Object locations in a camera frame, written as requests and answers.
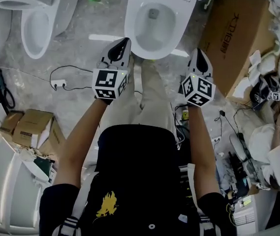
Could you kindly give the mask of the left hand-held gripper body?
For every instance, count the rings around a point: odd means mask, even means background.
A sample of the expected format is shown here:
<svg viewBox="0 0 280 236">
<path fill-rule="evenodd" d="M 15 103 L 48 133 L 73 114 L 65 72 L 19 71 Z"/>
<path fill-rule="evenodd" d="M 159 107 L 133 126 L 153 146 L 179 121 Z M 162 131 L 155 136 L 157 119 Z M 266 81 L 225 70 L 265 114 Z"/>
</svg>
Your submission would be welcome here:
<svg viewBox="0 0 280 236">
<path fill-rule="evenodd" d="M 92 90 L 96 98 L 114 100 L 121 96 L 128 83 L 129 58 L 113 61 L 102 57 L 93 70 Z"/>
</svg>

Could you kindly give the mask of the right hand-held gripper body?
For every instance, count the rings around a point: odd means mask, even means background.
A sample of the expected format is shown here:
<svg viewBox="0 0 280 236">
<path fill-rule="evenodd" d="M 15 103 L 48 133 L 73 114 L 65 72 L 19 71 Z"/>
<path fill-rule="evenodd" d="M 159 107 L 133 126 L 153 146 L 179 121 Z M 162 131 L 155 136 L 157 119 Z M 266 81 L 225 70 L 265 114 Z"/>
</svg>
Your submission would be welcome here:
<svg viewBox="0 0 280 236">
<path fill-rule="evenodd" d="M 189 105 L 203 107 L 214 99 L 216 85 L 194 73 L 189 73 L 181 85 Z"/>
</svg>

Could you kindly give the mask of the person's right forearm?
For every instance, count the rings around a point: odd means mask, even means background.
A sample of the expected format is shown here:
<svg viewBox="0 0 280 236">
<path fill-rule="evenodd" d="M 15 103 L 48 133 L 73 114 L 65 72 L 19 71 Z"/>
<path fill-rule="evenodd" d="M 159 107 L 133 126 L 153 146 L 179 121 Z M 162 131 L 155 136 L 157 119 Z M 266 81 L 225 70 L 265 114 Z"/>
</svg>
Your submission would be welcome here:
<svg viewBox="0 0 280 236">
<path fill-rule="evenodd" d="M 191 161 L 195 165 L 194 187 L 197 199 L 209 193 L 219 193 L 216 180 L 216 160 L 201 109 L 188 107 Z"/>
</svg>

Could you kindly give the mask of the person's left forearm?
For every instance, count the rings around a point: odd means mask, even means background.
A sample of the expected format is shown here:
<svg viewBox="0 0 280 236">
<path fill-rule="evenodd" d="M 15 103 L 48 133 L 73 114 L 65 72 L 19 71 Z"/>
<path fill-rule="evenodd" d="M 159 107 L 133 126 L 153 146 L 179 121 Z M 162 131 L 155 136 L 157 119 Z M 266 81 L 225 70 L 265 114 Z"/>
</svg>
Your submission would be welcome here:
<svg viewBox="0 0 280 236">
<path fill-rule="evenodd" d="M 54 185 L 70 184 L 81 186 L 81 171 L 89 152 L 97 127 L 108 107 L 113 103 L 95 99 L 75 125 L 68 138 L 61 146 L 59 167 Z"/>
</svg>

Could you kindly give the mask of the white ceramic toilet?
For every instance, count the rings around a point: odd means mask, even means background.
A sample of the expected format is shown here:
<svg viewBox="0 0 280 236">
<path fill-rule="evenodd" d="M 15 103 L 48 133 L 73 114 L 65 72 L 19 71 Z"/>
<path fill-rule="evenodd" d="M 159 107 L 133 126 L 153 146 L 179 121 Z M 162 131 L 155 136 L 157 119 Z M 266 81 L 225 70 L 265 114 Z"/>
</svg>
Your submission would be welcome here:
<svg viewBox="0 0 280 236">
<path fill-rule="evenodd" d="M 197 0 L 128 0 L 124 34 L 143 59 L 161 59 L 179 44 Z"/>
<path fill-rule="evenodd" d="M 64 32 L 78 0 L 0 0 L 0 9 L 20 10 L 21 38 L 32 59 L 41 58 L 51 40 Z"/>
</svg>

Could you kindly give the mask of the white paper sheet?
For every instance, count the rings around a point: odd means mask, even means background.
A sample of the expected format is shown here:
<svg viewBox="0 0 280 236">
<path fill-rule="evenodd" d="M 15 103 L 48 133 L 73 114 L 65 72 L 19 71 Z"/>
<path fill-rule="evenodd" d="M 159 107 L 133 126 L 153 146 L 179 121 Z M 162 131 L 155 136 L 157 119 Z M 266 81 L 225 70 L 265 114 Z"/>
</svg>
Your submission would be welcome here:
<svg viewBox="0 0 280 236">
<path fill-rule="evenodd" d="M 256 50 L 250 57 L 250 63 L 252 66 L 257 66 L 261 63 L 261 52 L 260 50 Z"/>
<path fill-rule="evenodd" d="M 251 83 L 248 77 L 244 77 L 238 85 L 235 87 L 233 97 L 244 99 L 245 92 L 251 87 Z"/>
</svg>

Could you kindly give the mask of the person's beige trousers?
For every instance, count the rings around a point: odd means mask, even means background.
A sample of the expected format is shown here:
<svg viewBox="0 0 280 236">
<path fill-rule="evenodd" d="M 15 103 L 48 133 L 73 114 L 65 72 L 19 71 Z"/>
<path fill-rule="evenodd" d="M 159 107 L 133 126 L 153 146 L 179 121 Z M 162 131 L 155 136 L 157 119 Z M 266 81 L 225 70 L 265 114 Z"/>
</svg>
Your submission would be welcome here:
<svg viewBox="0 0 280 236">
<path fill-rule="evenodd" d="M 150 60 L 140 63 L 142 81 L 142 100 L 135 97 L 134 58 L 131 57 L 128 68 L 130 75 L 125 90 L 118 99 L 106 108 L 100 121 L 100 130 L 122 124 L 141 124 L 166 129 L 176 134 L 171 103 L 163 81 Z"/>
</svg>

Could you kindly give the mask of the large cardboard box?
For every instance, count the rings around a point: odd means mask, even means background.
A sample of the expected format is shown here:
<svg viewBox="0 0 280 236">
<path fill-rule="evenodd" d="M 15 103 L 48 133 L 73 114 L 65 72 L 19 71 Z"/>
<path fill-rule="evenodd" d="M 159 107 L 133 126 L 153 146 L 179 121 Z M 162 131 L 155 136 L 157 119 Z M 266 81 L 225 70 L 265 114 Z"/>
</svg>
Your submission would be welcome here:
<svg viewBox="0 0 280 236">
<path fill-rule="evenodd" d="M 214 0 L 198 47 L 213 66 L 217 89 L 230 101 L 249 101 L 250 87 L 244 99 L 233 97 L 238 83 L 248 76 L 249 57 L 260 50 L 272 50 L 275 37 L 268 27 L 273 15 L 268 0 Z"/>
</svg>

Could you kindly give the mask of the pale green long brush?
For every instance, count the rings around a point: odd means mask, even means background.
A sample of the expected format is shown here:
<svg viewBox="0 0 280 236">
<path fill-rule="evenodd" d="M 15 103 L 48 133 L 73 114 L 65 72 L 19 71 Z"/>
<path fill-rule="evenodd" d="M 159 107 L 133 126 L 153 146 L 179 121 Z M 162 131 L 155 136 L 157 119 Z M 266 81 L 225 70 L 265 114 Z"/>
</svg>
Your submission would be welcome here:
<svg viewBox="0 0 280 236">
<path fill-rule="evenodd" d="M 274 55 L 276 57 L 278 57 L 280 55 L 280 42 L 278 40 L 275 40 L 275 46 L 274 48 L 265 53 L 262 57 L 261 57 L 261 60 L 264 60 L 266 57 L 270 56 L 270 55 Z"/>
</svg>

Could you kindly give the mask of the small cardboard box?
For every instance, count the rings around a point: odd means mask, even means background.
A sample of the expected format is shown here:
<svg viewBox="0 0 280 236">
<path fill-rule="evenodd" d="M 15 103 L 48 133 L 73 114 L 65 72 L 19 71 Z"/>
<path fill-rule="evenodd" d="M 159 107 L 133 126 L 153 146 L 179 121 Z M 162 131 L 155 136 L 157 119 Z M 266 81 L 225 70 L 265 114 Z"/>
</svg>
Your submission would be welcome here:
<svg viewBox="0 0 280 236">
<path fill-rule="evenodd" d="M 40 135 L 37 149 L 43 156 L 59 157 L 61 145 L 65 142 L 65 137 L 55 118 L 49 120 L 46 128 Z"/>
<path fill-rule="evenodd" d="M 7 142 L 12 142 L 15 127 L 24 113 L 21 111 L 11 111 L 7 114 L 0 127 L 0 134 Z"/>
<path fill-rule="evenodd" d="M 15 127 L 12 141 L 39 149 L 48 139 L 53 122 L 53 113 L 28 109 Z"/>
</svg>

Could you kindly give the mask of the person's black printed shirt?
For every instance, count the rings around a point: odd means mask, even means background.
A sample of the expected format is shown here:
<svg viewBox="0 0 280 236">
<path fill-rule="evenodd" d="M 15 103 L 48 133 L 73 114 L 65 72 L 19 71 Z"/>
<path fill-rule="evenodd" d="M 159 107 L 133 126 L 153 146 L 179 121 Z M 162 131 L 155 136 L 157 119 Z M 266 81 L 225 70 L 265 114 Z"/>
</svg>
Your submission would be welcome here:
<svg viewBox="0 0 280 236">
<path fill-rule="evenodd" d="M 82 236 L 237 236 L 229 203 L 219 193 L 186 203 L 172 132 L 129 124 L 98 140 L 97 175 L 78 221 Z"/>
</svg>

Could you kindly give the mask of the dark green bag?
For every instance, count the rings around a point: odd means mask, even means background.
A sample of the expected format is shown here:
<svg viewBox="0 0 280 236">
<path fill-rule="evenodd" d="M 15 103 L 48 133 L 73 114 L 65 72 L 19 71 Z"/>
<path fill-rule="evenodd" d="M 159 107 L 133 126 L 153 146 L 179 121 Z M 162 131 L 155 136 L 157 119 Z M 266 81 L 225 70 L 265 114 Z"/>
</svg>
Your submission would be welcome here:
<svg viewBox="0 0 280 236">
<path fill-rule="evenodd" d="M 54 160 L 51 160 L 49 158 L 41 158 L 37 157 L 34 160 L 34 163 L 40 168 L 40 170 L 47 176 L 49 177 L 50 175 L 50 170 L 52 168 L 52 165 L 54 164 Z"/>
</svg>

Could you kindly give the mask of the white labelled carton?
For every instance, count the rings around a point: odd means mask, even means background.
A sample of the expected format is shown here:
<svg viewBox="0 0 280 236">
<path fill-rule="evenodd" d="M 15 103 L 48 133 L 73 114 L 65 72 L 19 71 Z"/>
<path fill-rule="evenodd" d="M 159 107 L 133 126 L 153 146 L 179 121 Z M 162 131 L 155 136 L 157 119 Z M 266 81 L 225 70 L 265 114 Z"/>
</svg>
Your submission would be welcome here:
<svg viewBox="0 0 280 236">
<path fill-rule="evenodd" d="M 234 205 L 234 220 L 236 226 L 255 222 L 255 211 L 251 196 L 239 199 Z"/>
</svg>

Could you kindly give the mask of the large white panel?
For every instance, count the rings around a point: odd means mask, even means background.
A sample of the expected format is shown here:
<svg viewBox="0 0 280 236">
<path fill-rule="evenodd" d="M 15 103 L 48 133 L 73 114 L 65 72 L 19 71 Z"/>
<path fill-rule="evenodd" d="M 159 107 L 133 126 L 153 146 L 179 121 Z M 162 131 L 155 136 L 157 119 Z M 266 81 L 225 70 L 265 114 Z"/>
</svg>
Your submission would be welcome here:
<svg viewBox="0 0 280 236">
<path fill-rule="evenodd" d="M 39 203 L 49 177 L 0 134 L 0 236 L 39 236 Z"/>
</svg>

